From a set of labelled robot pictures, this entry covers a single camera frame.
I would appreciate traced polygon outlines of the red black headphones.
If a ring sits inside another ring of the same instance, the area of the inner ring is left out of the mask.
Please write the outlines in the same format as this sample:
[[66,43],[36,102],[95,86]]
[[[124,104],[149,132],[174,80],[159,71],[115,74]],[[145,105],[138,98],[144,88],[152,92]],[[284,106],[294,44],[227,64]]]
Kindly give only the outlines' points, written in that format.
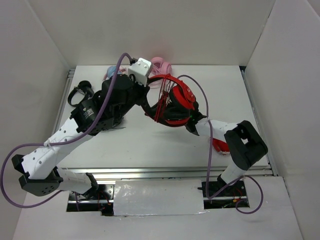
[[182,127],[191,119],[196,110],[196,97],[191,89],[180,79],[171,74],[150,77],[147,85],[163,79],[158,94],[158,101],[150,105],[145,96],[141,107],[144,114],[154,122],[167,127]]

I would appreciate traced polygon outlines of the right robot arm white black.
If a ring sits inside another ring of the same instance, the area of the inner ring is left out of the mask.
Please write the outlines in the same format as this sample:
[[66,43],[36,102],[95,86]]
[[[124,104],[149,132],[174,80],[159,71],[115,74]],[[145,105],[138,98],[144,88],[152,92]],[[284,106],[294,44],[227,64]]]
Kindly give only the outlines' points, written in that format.
[[214,139],[221,141],[227,145],[231,156],[231,162],[217,178],[218,191],[211,195],[209,184],[213,147],[209,147],[205,181],[205,195],[209,200],[219,194],[230,195],[235,190],[235,183],[269,151],[260,134],[247,120],[228,123],[209,119],[201,113],[192,113],[186,129],[197,136],[208,136],[210,145]]

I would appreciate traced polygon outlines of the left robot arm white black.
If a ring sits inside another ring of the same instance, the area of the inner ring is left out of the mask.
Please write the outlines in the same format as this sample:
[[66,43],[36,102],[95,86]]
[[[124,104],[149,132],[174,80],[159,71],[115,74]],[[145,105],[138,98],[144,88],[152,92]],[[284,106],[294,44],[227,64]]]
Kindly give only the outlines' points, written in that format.
[[18,181],[23,190],[38,197],[55,190],[73,191],[89,200],[98,195],[99,185],[91,173],[75,173],[57,165],[98,133],[118,126],[134,105],[143,102],[150,89],[134,81],[132,75],[118,75],[113,88],[111,82],[103,81],[101,90],[79,103],[60,129],[40,147],[11,159],[22,174]]

